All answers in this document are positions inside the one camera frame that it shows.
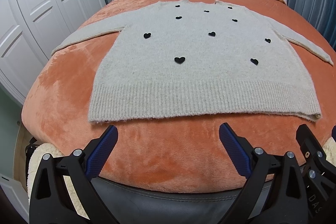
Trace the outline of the beige knit sweater black hearts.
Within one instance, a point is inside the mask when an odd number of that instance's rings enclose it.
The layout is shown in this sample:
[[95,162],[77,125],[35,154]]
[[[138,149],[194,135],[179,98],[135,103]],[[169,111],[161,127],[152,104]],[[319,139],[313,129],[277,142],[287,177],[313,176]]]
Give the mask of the beige knit sweater black hearts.
[[313,80],[293,46],[331,57],[289,27],[221,1],[157,2],[82,27],[60,49],[109,33],[94,77],[91,122],[226,113],[316,121]]

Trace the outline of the cream fleece sleeve right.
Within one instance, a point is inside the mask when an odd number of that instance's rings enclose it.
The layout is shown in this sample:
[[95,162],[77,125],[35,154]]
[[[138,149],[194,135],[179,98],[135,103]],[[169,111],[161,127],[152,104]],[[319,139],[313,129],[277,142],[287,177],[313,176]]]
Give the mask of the cream fleece sleeve right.
[[328,161],[333,161],[335,159],[335,140],[330,137],[322,148],[326,154],[326,159]]

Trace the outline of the white wardrobe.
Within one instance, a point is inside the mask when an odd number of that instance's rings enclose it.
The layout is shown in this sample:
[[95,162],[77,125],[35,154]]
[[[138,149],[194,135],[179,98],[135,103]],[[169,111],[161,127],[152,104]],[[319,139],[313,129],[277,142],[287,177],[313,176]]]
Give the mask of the white wardrobe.
[[23,103],[51,53],[105,0],[1,0],[1,84]]

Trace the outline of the grey bed frame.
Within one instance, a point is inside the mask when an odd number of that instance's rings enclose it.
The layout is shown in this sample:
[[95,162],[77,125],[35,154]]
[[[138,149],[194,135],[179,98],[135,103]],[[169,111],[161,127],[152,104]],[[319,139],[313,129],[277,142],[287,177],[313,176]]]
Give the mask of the grey bed frame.
[[119,223],[219,223],[240,193],[164,193],[100,177],[91,183]]

